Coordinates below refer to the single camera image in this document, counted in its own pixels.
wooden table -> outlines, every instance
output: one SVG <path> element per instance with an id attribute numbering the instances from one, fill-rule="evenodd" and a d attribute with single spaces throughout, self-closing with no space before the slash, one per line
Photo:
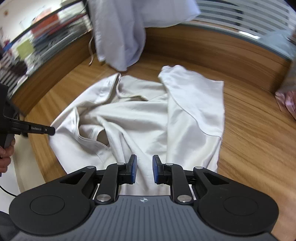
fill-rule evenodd
<path id="1" fill-rule="evenodd" d="M 50 125 L 79 94 L 116 71 L 89 59 L 59 81 L 31 110 L 26 121 Z M 218 173 L 267 193 L 279 205 L 273 234 L 281 241 L 296 238 L 296 122 L 280 112 L 274 96 L 252 83 L 175 58 L 144 53 L 124 74 L 159 81 L 164 65 L 181 64 L 213 80 L 223 80 L 225 131 Z M 48 182 L 65 174 L 47 136 L 29 135 L 40 170 Z"/>

blue gripper pad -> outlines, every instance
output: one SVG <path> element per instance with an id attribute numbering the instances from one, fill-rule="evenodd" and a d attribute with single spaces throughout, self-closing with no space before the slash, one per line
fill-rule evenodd
<path id="1" fill-rule="evenodd" d="M 158 167 L 157 167 L 156 155 L 152 157 L 152 169 L 153 169 L 154 183 L 158 183 Z"/>
<path id="2" fill-rule="evenodd" d="M 136 174 L 137 174 L 137 156 L 135 155 L 135 158 L 133 160 L 133 165 L 131 167 L 132 183 L 136 182 Z"/>

white shirt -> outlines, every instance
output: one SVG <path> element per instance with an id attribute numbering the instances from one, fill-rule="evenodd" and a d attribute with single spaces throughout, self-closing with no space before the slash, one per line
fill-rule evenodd
<path id="1" fill-rule="evenodd" d="M 200 14 L 196 0 L 89 0 L 96 54 L 118 71 L 136 63 L 145 28 L 168 27 Z"/>
<path id="2" fill-rule="evenodd" d="M 137 155 L 136 183 L 124 195 L 168 195 L 154 184 L 152 156 L 192 170 L 217 170 L 224 130 L 223 81 L 165 66 L 161 83 L 119 73 L 84 91 L 52 123 L 49 143 L 67 173 L 106 169 Z"/>

handheld device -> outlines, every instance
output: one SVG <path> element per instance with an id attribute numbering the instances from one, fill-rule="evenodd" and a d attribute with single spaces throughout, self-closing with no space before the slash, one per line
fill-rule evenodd
<path id="1" fill-rule="evenodd" d="M 271 197 L 203 167 L 183 170 L 155 155 L 155 183 L 169 185 L 170 195 L 118 195 L 120 185 L 135 182 L 136 160 L 88 166 L 21 193 L 9 208 L 21 230 L 13 241 L 277 240 Z"/>
<path id="2" fill-rule="evenodd" d="M 15 111 L 6 105 L 8 86 L 0 84 L 0 146 L 9 147 L 14 135 L 21 133 L 36 133 L 54 135 L 54 127 L 38 125 L 31 122 L 13 119 Z"/>

black cable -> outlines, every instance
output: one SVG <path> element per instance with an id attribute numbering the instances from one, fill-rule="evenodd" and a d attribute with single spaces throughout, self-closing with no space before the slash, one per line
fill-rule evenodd
<path id="1" fill-rule="evenodd" d="M 9 194 L 9 195 L 11 195 L 11 196 L 13 196 L 13 197 L 16 197 L 16 195 L 14 195 L 14 194 L 12 194 L 12 193 L 6 191 L 3 187 L 1 187 L 1 185 L 0 185 L 0 188 L 1 188 L 4 192 L 6 192 L 7 194 Z"/>

